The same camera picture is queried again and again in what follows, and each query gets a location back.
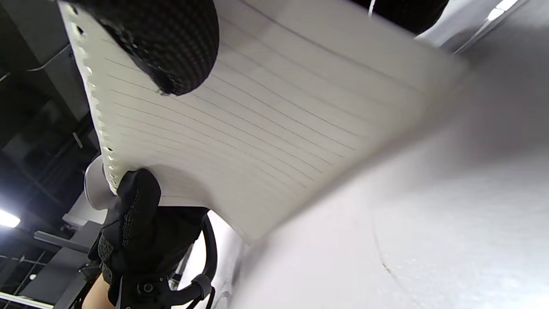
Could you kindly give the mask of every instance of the person's arm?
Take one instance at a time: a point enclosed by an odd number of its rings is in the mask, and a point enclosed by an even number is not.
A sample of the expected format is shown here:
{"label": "person's arm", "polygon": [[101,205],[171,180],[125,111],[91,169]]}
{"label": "person's arm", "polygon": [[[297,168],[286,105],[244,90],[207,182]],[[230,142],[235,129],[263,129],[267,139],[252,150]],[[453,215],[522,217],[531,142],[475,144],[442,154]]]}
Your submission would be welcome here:
{"label": "person's arm", "polygon": [[113,309],[114,306],[107,296],[108,291],[109,284],[100,275],[84,298],[82,309]]}

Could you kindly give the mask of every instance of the dark fabric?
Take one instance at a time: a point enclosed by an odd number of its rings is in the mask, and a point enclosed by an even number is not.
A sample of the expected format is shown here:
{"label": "dark fabric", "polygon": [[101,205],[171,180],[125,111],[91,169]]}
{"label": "dark fabric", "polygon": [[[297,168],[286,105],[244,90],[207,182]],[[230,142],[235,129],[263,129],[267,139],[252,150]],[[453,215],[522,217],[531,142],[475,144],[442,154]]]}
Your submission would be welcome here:
{"label": "dark fabric", "polygon": [[69,0],[89,12],[166,94],[196,89],[219,48],[212,0]]}
{"label": "dark fabric", "polygon": [[118,187],[118,202],[107,212],[88,256],[101,262],[116,304],[120,278],[169,276],[198,238],[208,212],[202,207],[158,207],[160,186],[145,169],[128,172]]}

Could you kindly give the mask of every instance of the gloved hand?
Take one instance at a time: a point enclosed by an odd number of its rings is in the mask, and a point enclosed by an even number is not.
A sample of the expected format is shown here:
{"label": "gloved hand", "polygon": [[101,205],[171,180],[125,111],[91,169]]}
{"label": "gloved hand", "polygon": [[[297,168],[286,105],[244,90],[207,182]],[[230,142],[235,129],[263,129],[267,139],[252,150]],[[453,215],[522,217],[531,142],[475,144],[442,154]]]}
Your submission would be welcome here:
{"label": "gloved hand", "polygon": [[108,210],[88,254],[90,260],[101,263],[113,305],[118,299],[122,276],[173,274],[198,238],[208,212],[202,207],[158,207],[160,186],[145,169],[127,172],[117,194],[118,202]]}

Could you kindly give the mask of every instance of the notebook binding hole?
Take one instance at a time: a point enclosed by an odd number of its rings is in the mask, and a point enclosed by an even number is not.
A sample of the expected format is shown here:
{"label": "notebook binding hole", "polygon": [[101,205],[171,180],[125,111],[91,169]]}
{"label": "notebook binding hole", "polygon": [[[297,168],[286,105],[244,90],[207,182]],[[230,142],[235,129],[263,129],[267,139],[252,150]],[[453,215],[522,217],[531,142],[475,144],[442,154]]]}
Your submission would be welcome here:
{"label": "notebook binding hole", "polygon": [[[73,13],[73,15],[75,16],[78,16],[79,14],[79,11],[77,10],[76,7],[70,5],[69,7],[71,13]],[[77,23],[74,23],[73,24],[73,30],[74,30],[74,35],[78,38],[78,39],[84,39],[86,38],[86,30],[84,27],[81,27],[80,25],[78,25]],[[85,65],[85,69],[89,72],[89,76],[91,76],[94,72],[94,68],[93,67],[89,67],[87,65]],[[93,88],[97,88],[96,85],[92,84],[91,82],[87,81],[87,83],[89,85],[91,85]],[[100,144],[101,144],[101,150],[102,150],[102,154],[103,154],[103,158],[106,158],[108,163],[105,165],[107,168],[106,168],[106,175],[107,175],[107,178],[108,178],[108,182],[109,184],[114,188],[114,189],[118,189],[118,184],[119,184],[119,176],[118,174],[116,173],[116,159],[115,159],[115,151],[110,147],[109,145],[109,141],[108,141],[108,138],[107,138],[107,133],[105,132],[105,122],[103,121],[104,117],[103,117],[103,113],[100,112],[99,108],[100,107],[100,102],[98,101],[97,104],[95,104],[95,106],[93,106],[92,108],[94,108],[97,113],[94,114],[94,123],[96,125],[96,130],[97,130],[97,133],[98,133],[98,137],[100,138]]]}

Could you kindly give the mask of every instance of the spiral notebook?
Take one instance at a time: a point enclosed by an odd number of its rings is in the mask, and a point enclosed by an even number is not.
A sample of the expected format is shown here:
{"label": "spiral notebook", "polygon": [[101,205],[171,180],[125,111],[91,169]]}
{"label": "spiral notebook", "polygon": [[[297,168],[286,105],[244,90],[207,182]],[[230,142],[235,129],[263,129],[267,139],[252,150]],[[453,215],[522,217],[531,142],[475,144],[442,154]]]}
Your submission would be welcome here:
{"label": "spiral notebook", "polygon": [[344,0],[219,0],[206,82],[163,96],[86,12],[60,9],[113,192],[146,167],[161,206],[253,242],[421,121],[464,66]]}

